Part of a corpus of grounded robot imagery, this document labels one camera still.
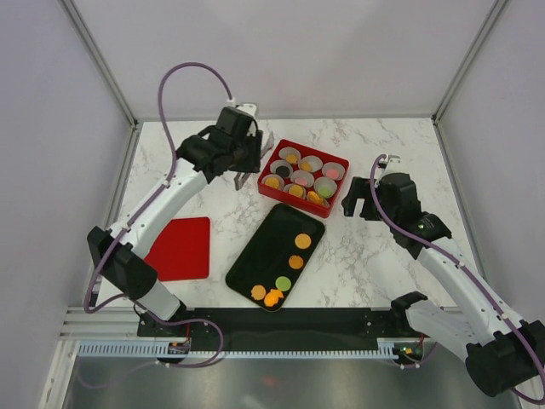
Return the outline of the red box lid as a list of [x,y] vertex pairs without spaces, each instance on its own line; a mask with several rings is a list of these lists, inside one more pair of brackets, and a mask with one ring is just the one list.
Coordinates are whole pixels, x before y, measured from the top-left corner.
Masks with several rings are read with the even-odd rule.
[[144,261],[162,282],[207,279],[210,228],[208,217],[173,219],[158,235]]

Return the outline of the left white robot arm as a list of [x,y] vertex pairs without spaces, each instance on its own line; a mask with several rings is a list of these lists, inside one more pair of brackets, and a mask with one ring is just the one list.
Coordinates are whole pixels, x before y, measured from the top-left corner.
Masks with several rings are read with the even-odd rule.
[[171,146],[167,173],[124,218],[109,228],[93,228],[88,244],[95,270],[121,297],[157,319],[157,327],[177,336],[186,326],[185,304],[146,263],[152,245],[175,214],[193,196],[227,171],[256,173],[261,167],[263,133],[255,103],[230,103],[212,125]]

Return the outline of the metal tweezers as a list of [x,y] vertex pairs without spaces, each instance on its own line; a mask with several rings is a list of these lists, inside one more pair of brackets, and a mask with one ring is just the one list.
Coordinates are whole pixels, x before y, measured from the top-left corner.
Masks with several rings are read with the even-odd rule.
[[233,181],[236,191],[242,189],[243,185],[247,182],[252,174],[259,173],[261,171],[261,160],[264,158],[265,154],[273,148],[273,143],[273,132],[270,132],[268,134],[268,137],[265,138],[263,136],[263,132],[261,131],[261,150],[259,153],[259,157],[256,157],[256,155],[254,154],[252,156],[251,167],[249,167],[247,170],[243,170],[242,172],[238,172],[235,175]]

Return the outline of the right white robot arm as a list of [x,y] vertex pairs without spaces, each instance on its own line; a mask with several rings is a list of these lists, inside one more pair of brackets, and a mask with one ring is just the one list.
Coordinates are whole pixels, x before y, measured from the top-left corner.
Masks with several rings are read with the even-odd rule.
[[512,310],[478,274],[443,221],[421,208],[416,184],[405,173],[379,181],[354,177],[341,206],[361,217],[386,223],[395,242],[427,269],[461,310],[457,319],[417,291],[396,298],[389,325],[394,333],[430,336],[465,365],[468,375],[488,396],[515,390],[544,376],[544,325],[527,322]]

